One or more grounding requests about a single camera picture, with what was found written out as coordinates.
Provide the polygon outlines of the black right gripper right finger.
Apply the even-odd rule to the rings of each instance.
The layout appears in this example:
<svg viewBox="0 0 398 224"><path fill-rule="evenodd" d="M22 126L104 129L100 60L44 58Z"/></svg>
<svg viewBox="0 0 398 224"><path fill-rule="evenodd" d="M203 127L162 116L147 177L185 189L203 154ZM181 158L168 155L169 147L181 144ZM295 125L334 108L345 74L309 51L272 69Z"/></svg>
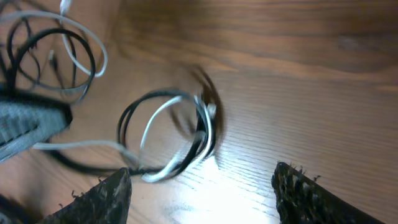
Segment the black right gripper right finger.
<svg viewBox="0 0 398 224"><path fill-rule="evenodd" d="M317 179L285 162L277 163L271 184L281 224L382 223L318 185Z"/></svg>

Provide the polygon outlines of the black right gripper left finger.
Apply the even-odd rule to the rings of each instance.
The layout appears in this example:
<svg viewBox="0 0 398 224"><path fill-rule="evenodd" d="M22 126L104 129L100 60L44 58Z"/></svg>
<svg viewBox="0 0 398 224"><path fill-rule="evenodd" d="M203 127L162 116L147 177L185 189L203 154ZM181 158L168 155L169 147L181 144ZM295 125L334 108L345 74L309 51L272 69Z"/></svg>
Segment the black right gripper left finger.
<svg viewBox="0 0 398 224"><path fill-rule="evenodd" d="M126 224L131 203L129 171L121 168L59 211L45 217L44 224Z"/></svg>

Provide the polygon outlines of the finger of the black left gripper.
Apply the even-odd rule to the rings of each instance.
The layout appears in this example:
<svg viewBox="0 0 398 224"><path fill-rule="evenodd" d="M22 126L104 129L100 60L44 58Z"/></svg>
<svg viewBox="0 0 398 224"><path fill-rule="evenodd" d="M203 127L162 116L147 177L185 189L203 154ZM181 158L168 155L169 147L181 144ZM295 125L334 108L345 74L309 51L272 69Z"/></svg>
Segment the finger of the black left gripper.
<svg viewBox="0 0 398 224"><path fill-rule="evenodd" d="M71 122L72 111L66 103L1 90L1 162L62 132Z"/></svg>

